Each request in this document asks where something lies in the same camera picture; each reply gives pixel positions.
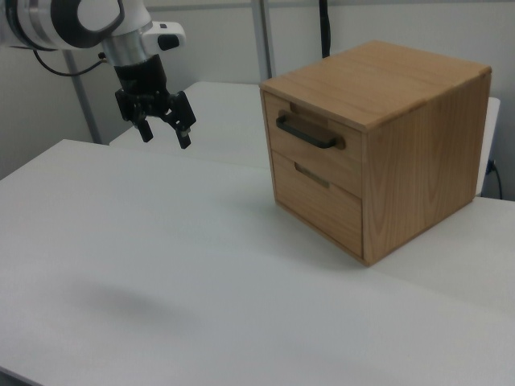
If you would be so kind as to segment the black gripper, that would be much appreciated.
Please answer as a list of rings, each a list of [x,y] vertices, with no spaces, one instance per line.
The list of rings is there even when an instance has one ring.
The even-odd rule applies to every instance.
[[[142,140],[149,142],[154,135],[146,118],[138,118],[160,117],[174,129],[180,148],[187,149],[191,145],[189,133],[196,116],[185,92],[170,94],[167,91],[167,76],[160,55],[139,64],[115,66],[114,70],[121,84],[115,97],[122,118],[136,121],[134,126]]]

